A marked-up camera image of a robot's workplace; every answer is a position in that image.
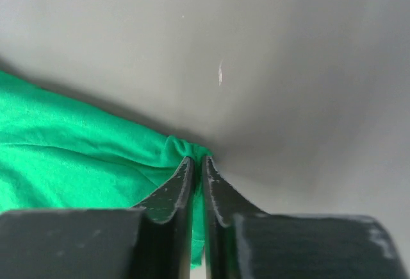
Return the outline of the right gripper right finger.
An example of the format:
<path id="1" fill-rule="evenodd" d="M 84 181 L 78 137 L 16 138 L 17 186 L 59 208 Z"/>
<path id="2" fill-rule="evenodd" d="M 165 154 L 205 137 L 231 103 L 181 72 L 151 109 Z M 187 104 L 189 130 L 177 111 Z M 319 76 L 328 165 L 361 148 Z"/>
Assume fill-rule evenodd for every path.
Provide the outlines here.
<path id="1" fill-rule="evenodd" d="M 208 278 L 408 278 L 374 218 L 269 214 L 202 160 Z"/>

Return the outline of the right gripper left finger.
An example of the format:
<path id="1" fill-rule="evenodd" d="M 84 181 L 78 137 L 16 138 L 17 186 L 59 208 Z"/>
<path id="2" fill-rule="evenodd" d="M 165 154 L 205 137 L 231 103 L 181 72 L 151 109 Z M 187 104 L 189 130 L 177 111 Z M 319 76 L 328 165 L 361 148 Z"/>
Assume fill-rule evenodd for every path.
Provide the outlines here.
<path id="1" fill-rule="evenodd" d="M 188 278 L 195 164 L 131 208 L 1 214 L 2 278 Z"/>

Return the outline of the green t-shirt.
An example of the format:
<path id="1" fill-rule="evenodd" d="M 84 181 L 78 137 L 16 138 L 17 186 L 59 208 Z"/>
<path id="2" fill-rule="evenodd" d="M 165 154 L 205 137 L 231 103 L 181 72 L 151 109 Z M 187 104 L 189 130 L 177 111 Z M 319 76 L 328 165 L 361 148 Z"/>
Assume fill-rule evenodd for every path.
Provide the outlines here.
<path id="1" fill-rule="evenodd" d="M 209 151 L 1 73 L 1 210 L 129 208 Z"/>

